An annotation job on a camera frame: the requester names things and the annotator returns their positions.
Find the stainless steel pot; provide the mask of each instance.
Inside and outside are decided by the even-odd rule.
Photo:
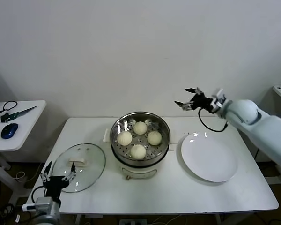
[[[137,135],[133,131],[136,122],[145,122],[148,130],[144,135]],[[132,141],[128,146],[118,144],[117,137],[123,131],[129,131]],[[147,142],[149,132],[158,131],[163,139],[157,146]],[[146,168],[160,162],[168,152],[170,143],[170,129],[166,122],[159,116],[149,112],[132,112],[118,119],[111,128],[111,148],[115,157],[123,164],[133,168]],[[146,148],[146,156],[142,160],[130,156],[130,149],[135,144],[141,144]]]

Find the steamed bun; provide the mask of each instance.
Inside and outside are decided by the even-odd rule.
[[[163,137],[158,131],[152,131],[148,134],[147,140],[151,145],[159,145]]]
[[[129,145],[132,141],[132,135],[129,131],[124,131],[119,133],[117,141],[120,145],[126,146]]]
[[[146,153],[145,147],[140,144],[136,144],[130,149],[130,155],[135,159],[143,159],[146,156]]]
[[[133,127],[133,131],[137,135],[143,135],[147,132],[147,125],[144,122],[137,122]]]

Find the black cable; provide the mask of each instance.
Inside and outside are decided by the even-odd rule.
[[[255,215],[256,215],[265,225],[271,225],[273,222],[280,222],[280,223],[281,223],[281,220],[280,220],[280,219],[271,219],[271,220],[267,223],[258,213],[255,213]]]
[[[6,109],[5,106],[7,105],[7,103],[10,103],[10,102],[15,103],[15,105],[14,105],[13,107],[10,107],[9,109]],[[4,104],[3,110],[2,110],[2,111],[11,110],[11,109],[15,108],[17,105],[18,105],[18,103],[17,103],[16,101],[13,101],[13,100],[8,101],[8,102],[6,102],[6,103]]]
[[[267,225],[266,221],[265,221],[260,215],[258,215],[258,213],[255,213],[255,215],[256,215],[265,225]]]
[[[31,200],[32,200],[33,203],[36,203],[36,201],[34,201],[34,198],[33,198],[33,195],[34,195],[35,191],[38,190],[38,189],[41,189],[41,188],[43,188],[43,187],[44,187],[44,186],[38,186],[36,189],[34,189],[34,190],[32,191]]]
[[[277,221],[277,222],[280,222],[280,223],[281,223],[281,220],[280,220],[280,219],[271,219],[270,222],[268,223],[268,225],[271,225],[271,223],[274,222],[274,221]]]
[[[12,204],[6,204],[0,209],[0,225],[5,225],[6,220],[14,214],[14,206]]]
[[[259,150],[260,149],[257,149],[257,152],[256,152],[256,154],[255,154],[255,156],[254,156],[254,159],[256,160],[256,158],[257,158],[257,155],[258,155],[258,153],[259,153]]]
[[[211,131],[213,131],[213,132],[223,132],[223,131],[227,128],[228,122],[225,123],[225,125],[224,125],[224,127],[223,127],[222,130],[213,130],[213,129],[209,128],[207,125],[205,125],[205,123],[204,123],[204,122],[202,121],[202,119],[201,119],[201,114],[200,114],[202,109],[203,109],[203,108],[200,108],[200,109],[199,109],[199,112],[198,112],[199,120],[200,120],[200,122],[203,124],[203,126],[205,126],[208,130],[211,130]]]
[[[15,103],[15,105],[12,106],[12,107],[10,107],[10,108],[8,108],[8,109],[6,109],[5,106],[6,106],[8,103],[11,103],[11,102]],[[17,103],[16,101],[13,101],[13,100],[6,102],[6,103],[3,105],[3,109],[0,110],[0,114],[3,113],[4,111],[8,111],[8,110],[11,110],[11,109],[15,108],[17,105],[18,105],[18,103]]]

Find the desk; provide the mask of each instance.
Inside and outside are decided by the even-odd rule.
[[[188,133],[206,131],[199,119],[164,118],[177,142]],[[67,148],[79,143],[99,145],[106,154],[102,176],[91,187],[78,193],[60,195],[61,213],[73,214],[183,214],[224,213],[274,210],[278,202],[259,170],[239,133],[232,126],[217,134],[231,147],[238,159],[235,176],[224,183],[212,183],[198,178],[181,166],[177,157],[178,145],[163,159],[162,168],[147,180],[125,180],[111,151],[110,143],[103,142],[107,128],[116,118],[70,118],[53,147],[46,165],[55,161]],[[214,129],[224,121],[204,117]],[[34,188],[41,186],[40,177]],[[35,192],[41,197],[43,190]]]
[[[4,102],[0,103],[0,110],[3,108]],[[43,112],[46,102],[41,101],[21,101],[18,102],[18,105],[8,111],[9,114],[15,112],[20,112],[22,110],[37,106],[35,109],[31,110],[24,116],[18,117],[15,120],[10,121],[9,123],[17,123],[19,127],[15,135],[10,139],[2,139],[1,131],[9,123],[0,122],[0,152],[2,151],[16,151],[22,147],[25,140],[27,139],[29,133],[31,132],[33,126],[37,122],[39,116]],[[10,189],[13,190],[13,195],[10,199],[10,203],[15,203],[18,197],[27,196],[29,190],[23,187],[23,183],[17,182],[12,178],[5,169],[9,169],[10,165],[0,156],[0,181],[7,185]]]

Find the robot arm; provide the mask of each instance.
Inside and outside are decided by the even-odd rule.
[[[195,96],[186,103],[175,102],[183,110],[203,108],[217,114],[237,129],[244,132],[249,139],[267,154],[274,162],[281,165],[281,119],[270,116],[250,100],[231,101],[226,99],[222,90],[211,98],[205,97],[199,89],[186,89]]]
[[[52,162],[45,168],[44,173],[41,173],[43,187],[46,189],[44,197],[37,198],[34,204],[24,204],[22,206],[24,212],[36,210],[37,215],[33,219],[33,224],[59,224],[59,208],[61,206],[59,196],[61,190],[69,186],[76,177],[75,162],[72,163],[71,171],[66,176],[49,176],[51,164]]]

